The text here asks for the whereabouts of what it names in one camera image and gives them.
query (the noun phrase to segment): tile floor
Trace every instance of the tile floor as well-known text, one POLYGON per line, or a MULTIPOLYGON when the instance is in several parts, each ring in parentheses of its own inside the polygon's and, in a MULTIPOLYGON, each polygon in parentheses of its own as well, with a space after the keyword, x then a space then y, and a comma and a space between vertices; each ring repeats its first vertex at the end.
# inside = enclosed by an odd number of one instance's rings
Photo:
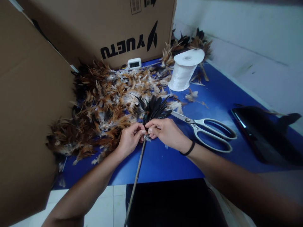
MULTIPOLYGON (((51 191, 46 209, 11 227, 41 227, 42 223, 68 190, 51 191)), ((126 217, 126 185, 107 186, 84 219, 84 227, 121 227, 126 217)))

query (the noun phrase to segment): spool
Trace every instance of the spool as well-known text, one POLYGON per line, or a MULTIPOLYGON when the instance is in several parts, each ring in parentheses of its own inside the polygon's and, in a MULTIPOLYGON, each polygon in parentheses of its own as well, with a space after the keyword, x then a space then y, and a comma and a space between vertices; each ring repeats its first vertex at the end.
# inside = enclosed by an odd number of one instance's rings
POLYGON ((168 87, 173 91, 184 91, 197 67, 203 61, 205 53, 201 49, 191 49, 174 57, 175 66, 168 87))

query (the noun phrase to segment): hand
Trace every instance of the hand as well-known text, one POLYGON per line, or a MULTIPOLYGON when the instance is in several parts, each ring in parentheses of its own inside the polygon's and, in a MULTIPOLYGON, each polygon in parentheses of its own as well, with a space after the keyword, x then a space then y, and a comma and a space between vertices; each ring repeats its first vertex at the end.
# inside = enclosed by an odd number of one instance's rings
POLYGON ((154 134, 164 144, 182 153, 188 152, 192 145, 192 141, 183 134, 172 119, 152 119, 145 127, 149 128, 148 133, 154 134))
POLYGON ((121 139, 116 150, 123 155, 123 158, 129 156, 136 148, 140 138, 147 135, 143 124, 135 123, 132 126, 123 129, 121 139))

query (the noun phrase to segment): black wristband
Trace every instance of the black wristband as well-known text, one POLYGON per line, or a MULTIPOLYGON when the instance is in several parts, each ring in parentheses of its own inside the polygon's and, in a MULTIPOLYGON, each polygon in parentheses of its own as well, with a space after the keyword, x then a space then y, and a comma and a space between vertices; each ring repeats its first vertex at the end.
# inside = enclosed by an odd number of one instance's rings
POLYGON ((194 142, 193 140, 191 140, 191 141, 192 141, 193 143, 192 143, 192 146, 190 147, 189 151, 186 152, 185 154, 183 154, 183 153, 180 152, 180 154, 182 154, 183 156, 187 156, 187 155, 189 155, 189 154, 191 153, 191 151, 192 151, 193 148, 195 147, 195 142, 194 142))

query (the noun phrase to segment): digital timer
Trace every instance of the digital timer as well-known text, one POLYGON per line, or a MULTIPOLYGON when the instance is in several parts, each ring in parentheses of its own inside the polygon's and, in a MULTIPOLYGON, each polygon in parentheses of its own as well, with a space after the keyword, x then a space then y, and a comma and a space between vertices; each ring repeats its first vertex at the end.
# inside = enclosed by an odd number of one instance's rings
POLYGON ((137 68, 141 68, 142 64, 141 64, 141 58, 133 58, 133 59, 129 59, 127 62, 127 66, 130 69, 137 69, 137 68))

